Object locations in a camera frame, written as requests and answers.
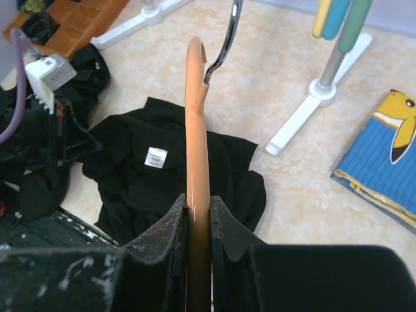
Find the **black button-up shirt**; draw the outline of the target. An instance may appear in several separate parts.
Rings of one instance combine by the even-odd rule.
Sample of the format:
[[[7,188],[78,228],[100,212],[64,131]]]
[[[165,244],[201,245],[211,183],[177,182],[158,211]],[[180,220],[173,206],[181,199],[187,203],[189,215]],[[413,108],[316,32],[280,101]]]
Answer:
[[[70,64],[77,75],[55,91],[55,100],[69,101],[73,105],[77,121],[88,130],[90,112],[98,104],[100,93],[109,86],[110,72],[104,58],[92,44],[76,51]],[[30,94],[34,95],[33,90],[27,86],[25,97]],[[69,169],[74,162],[66,163]],[[20,182],[2,182],[18,191],[23,220],[30,222],[57,210],[68,191],[69,176],[66,182],[48,182],[39,175],[25,176]]]

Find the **white clothes rack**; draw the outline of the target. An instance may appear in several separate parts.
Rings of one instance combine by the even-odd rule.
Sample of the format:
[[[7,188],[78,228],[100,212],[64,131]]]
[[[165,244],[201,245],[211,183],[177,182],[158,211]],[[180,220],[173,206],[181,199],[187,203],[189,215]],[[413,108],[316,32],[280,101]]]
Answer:
[[[93,37],[90,42],[97,49],[106,49],[148,25],[160,23],[165,15],[185,4],[186,1],[163,1],[159,4],[155,1],[145,1],[139,15],[101,36]],[[343,54],[339,52],[338,41],[348,12],[339,33],[335,37],[337,42],[334,45],[323,74],[309,84],[304,101],[266,144],[265,150],[269,154],[279,155],[318,107],[324,107],[332,103],[337,92],[337,83],[371,43],[371,35],[360,32],[354,47],[349,53]]]

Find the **black t-shirt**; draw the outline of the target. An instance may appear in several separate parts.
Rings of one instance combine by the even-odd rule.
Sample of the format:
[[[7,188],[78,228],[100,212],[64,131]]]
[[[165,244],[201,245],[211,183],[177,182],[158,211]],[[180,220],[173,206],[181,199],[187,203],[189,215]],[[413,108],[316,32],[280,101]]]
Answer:
[[[83,174],[97,183],[102,201],[96,226],[124,245],[162,218],[185,193],[185,111],[156,98],[141,109],[112,115],[90,134],[102,145],[87,155]],[[250,169],[257,144],[207,134],[210,192],[254,230],[265,210],[263,176]]]

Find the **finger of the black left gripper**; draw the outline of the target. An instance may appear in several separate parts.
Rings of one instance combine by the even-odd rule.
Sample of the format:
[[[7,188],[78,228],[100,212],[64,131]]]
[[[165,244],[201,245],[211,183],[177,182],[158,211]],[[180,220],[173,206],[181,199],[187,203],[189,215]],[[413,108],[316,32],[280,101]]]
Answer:
[[[103,144],[77,121],[73,105],[69,101],[56,99],[54,104],[54,165],[62,166],[103,149]]]

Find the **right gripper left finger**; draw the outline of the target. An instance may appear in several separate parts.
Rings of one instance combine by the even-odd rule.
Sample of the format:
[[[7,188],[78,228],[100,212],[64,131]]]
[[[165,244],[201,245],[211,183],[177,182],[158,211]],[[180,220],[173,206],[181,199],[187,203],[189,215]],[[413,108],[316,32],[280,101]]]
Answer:
[[[1,253],[2,311],[183,311],[188,218],[169,211],[119,248],[24,248]]]

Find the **orange hanger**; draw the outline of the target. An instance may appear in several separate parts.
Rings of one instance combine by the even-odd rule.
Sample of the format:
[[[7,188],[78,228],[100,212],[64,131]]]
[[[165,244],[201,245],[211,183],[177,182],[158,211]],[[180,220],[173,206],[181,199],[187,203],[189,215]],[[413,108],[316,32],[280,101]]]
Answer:
[[[190,39],[186,59],[185,133],[188,211],[187,311],[211,310],[210,178],[204,103],[211,77],[226,60],[239,25],[242,1],[232,3],[222,48],[206,66],[202,39]]]

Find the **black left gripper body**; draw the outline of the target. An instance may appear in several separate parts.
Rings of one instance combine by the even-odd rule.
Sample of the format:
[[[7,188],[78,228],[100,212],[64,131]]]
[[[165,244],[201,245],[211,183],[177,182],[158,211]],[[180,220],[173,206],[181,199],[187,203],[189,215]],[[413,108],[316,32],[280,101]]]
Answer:
[[[1,141],[1,181],[20,182],[34,175],[48,182],[66,182],[69,171],[59,159],[57,117],[28,95],[20,123]]]

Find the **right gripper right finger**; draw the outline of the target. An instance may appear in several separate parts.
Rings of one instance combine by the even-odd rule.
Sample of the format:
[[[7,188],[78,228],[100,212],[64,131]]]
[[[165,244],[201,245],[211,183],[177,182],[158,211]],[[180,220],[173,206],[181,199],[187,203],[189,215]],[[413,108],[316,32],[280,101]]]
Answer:
[[[267,244],[211,199],[215,311],[411,311],[413,279],[377,245]]]

